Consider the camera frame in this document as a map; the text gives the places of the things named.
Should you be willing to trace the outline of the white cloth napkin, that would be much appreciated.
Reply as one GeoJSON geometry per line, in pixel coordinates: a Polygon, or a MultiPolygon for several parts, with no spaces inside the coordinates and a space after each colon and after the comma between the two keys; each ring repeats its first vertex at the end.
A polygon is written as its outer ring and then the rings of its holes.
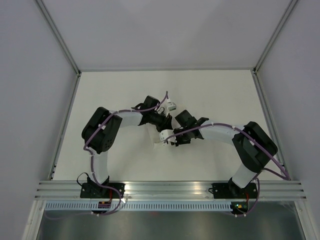
{"type": "Polygon", "coordinates": [[[160,141],[159,132],[157,131],[156,127],[148,124],[146,128],[147,128],[147,132],[148,132],[153,149],[159,149],[159,148],[165,147],[163,142],[160,141]]]}

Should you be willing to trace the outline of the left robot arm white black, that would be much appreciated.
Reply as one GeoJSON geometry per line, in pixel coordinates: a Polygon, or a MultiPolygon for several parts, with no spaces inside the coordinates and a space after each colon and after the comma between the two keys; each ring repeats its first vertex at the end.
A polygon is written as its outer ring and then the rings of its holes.
{"type": "Polygon", "coordinates": [[[144,102],[131,109],[110,111],[98,107],[84,129],[81,137],[83,149],[90,154],[90,174],[81,185],[81,198],[110,198],[120,191],[110,185],[108,173],[108,150],[112,147],[120,128],[151,124],[160,133],[172,129],[170,112],[177,109],[166,94],[162,101],[147,96],[144,102]]]}

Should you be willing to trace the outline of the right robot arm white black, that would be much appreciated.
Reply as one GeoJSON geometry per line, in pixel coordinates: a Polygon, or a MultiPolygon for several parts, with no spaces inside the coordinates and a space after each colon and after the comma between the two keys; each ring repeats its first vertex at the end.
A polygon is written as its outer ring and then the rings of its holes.
{"type": "Polygon", "coordinates": [[[176,146],[189,144],[191,139],[201,139],[215,140],[235,147],[241,165],[227,184],[229,194],[235,198],[246,192],[249,183],[278,152],[276,144],[254,121],[232,126],[213,122],[206,117],[196,119],[187,110],[178,114],[175,120],[180,125],[180,128],[173,130],[176,146]]]}

